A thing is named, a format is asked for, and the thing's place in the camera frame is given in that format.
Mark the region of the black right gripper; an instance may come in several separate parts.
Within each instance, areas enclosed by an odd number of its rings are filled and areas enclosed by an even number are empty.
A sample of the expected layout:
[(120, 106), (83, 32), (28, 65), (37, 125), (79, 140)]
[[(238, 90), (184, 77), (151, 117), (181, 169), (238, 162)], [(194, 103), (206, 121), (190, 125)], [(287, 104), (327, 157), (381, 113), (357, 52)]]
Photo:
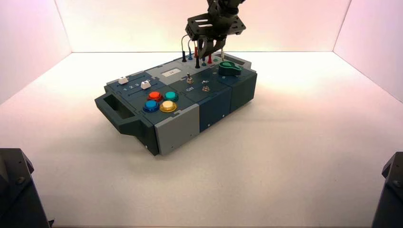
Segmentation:
[(192, 40), (198, 39), (198, 58), (202, 59), (222, 49), (226, 36), (240, 35), (246, 26), (238, 16), (232, 18), (208, 13), (187, 19), (185, 31)]

